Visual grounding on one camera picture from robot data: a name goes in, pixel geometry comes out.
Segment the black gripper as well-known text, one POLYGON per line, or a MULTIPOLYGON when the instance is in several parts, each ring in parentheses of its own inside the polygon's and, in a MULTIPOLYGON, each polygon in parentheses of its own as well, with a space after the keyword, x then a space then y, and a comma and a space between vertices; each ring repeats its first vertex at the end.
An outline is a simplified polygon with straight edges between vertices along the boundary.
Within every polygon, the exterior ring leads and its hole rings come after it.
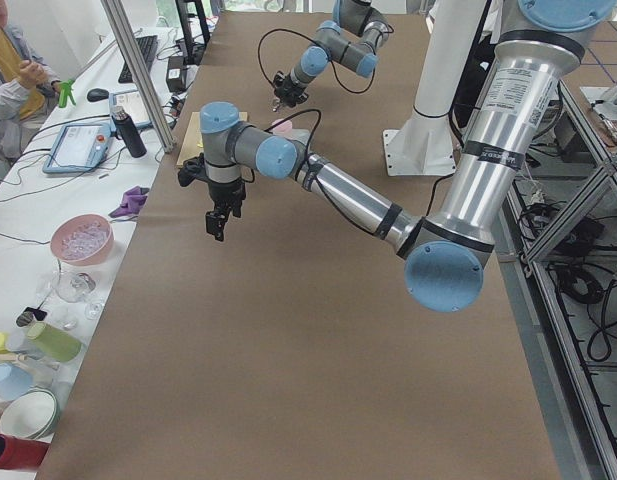
POLYGON ((210 198, 214 210, 205 213, 206 232, 216 241, 224 241, 224 228, 227 223, 226 213, 231 212, 235 218, 242 216, 242 204, 246 199, 246 187, 243 180, 229 183, 208 182, 210 198))
POLYGON ((284 75, 281 71, 276 72, 272 86, 274 98, 280 99, 284 106, 297 106, 309 98, 302 84, 295 83, 290 74, 284 75))

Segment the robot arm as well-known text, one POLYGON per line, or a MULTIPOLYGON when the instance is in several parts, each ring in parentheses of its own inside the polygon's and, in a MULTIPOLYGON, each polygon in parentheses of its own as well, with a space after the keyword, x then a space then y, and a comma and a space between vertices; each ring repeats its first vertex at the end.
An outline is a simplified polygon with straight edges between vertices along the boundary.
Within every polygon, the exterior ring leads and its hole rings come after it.
POLYGON ((421 305, 466 308, 479 296, 499 210, 559 80, 581 63, 609 1, 509 1, 495 49, 498 62, 441 209, 414 217, 298 142, 242 121, 228 102, 200 113, 201 177, 214 207, 206 229, 224 237, 245 198, 241 170, 291 178, 328 200, 362 231, 389 242, 405 262, 405 282, 421 305))
POLYGON ((370 1, 337 1, 332 18, 322 22, 297 63, 272 79, 273 104, 277 111, 304 103, 306 89, 329 66, 340 65, 362 78, 371 78, 378 50, 394 32, 370 1))

